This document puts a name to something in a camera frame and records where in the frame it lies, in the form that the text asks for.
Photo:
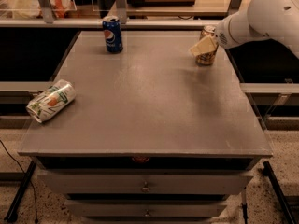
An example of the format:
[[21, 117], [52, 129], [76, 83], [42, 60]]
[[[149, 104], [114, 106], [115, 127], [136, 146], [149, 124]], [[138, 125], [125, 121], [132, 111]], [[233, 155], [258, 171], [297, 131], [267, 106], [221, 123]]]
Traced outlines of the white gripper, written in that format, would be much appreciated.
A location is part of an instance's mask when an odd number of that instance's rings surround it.
[[267, 12], [251, 8], [240, 10], [218, 23], [215, 28], [216, 39], [211, 35], [204, 36], [190, 48], [190, 53], [197, 57], [214, 52], [218, 43], [223, 48], [230, 49], [251, 41], [267, 40], [268, 36], [265, 33], [270, 21]]

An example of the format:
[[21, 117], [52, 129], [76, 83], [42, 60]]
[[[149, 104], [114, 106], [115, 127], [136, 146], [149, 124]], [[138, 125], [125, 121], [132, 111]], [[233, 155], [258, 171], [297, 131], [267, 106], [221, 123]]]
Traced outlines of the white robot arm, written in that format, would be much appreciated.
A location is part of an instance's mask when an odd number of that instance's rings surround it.
[[193, 57], [231, 49], [248, 42], [273, 39], [299, 57], [299, 0], [251, 0], [229, 15], [190, 48]]

